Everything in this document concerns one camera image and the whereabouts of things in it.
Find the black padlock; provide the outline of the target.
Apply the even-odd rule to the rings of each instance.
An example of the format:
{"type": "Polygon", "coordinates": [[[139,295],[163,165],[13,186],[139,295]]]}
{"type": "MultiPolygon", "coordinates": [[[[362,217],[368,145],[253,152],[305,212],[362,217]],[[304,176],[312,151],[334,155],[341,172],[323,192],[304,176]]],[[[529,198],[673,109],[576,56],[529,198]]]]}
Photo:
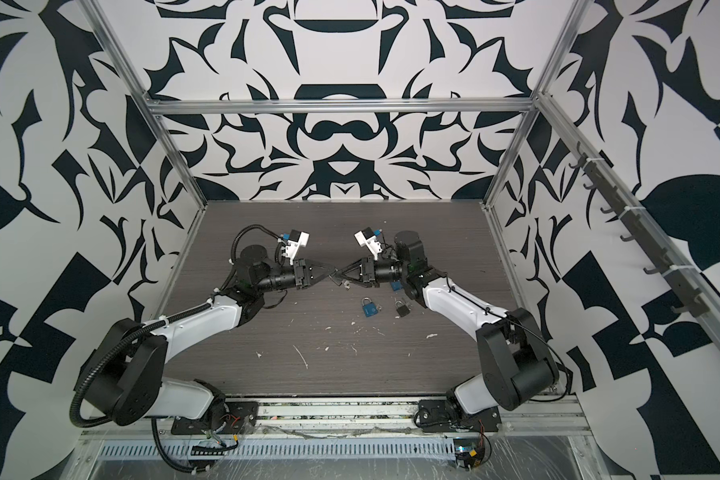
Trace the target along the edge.
{"type": "Polygon", "coordinates": [[[343,279],[342,279],[341,274],[338,269],[334,269],[329,274],[329,278],[338,287],[342,287],[344,285],[343,279]]]}
{"type": "Polygon", "coordinates": [[[402,299],[395,300],[395,311],[398,318],[403,318],[411,313],[411,307],[409,303],[402,299]]]}

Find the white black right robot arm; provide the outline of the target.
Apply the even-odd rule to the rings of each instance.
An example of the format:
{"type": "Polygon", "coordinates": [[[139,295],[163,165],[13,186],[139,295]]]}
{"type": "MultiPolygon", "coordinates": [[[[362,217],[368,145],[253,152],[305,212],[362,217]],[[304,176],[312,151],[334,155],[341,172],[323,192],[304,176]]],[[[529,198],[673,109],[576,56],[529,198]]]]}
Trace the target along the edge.
{"type": "Polygon", "coordinates": [[[447,393],[456,415],[470,417],[494,407],[512,411],[559,381],[555,354],[529,311],[510,311],[466,291],[430,264],[416,232],[398,233],[392,245],[380,234],[370,228],[356,232],[355,240],[370,255],[339,274],[368,287],[397,281],[410,300],[442,315],[476,342],[480,373],[447,393]]]}

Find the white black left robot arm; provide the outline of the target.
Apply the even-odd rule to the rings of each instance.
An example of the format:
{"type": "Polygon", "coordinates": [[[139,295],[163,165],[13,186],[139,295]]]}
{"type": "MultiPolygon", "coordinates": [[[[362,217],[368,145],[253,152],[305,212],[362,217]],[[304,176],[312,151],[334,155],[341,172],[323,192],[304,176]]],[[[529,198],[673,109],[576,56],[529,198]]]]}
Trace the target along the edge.
{"type": "Polygon", "coordinates": [[[81,368],[69,407],[70,422],[93,428],[130,425],[142,418],[179,417],[221,426],[223,393],[201,381],[165,376],[178,354],[251,321],[270,292],[306,289],[335,272],[323,262],[277,261],[265,247],[246,247],[221,286],[203,303],[145,323],[116,322],[81,368]]]}

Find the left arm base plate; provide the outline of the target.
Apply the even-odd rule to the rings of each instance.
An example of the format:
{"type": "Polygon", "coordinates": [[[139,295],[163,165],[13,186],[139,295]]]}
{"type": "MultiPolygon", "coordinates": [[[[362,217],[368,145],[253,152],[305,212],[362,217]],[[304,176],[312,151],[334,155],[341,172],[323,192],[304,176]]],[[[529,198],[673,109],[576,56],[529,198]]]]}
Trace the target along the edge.
{"type": "Polygon", "coordinates": [[[177,418],[172,435],[201,435],[214,431],[218,435],[243,434],[256,426],[259,403],[255,401],[214,402],[199,419],[177,418]]]}

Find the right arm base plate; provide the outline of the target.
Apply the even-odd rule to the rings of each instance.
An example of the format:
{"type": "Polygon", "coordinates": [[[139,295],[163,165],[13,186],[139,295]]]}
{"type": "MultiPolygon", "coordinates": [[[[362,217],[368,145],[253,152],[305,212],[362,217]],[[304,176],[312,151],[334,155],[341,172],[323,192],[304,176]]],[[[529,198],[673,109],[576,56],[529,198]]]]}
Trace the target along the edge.
{"type": "Polygon", "coordinates": [[[425,433],[498,432],[501,416],[497,407],[477,414],[464,413],[454,400],[420,400],[413,416],[414,425],[425,433]]]}

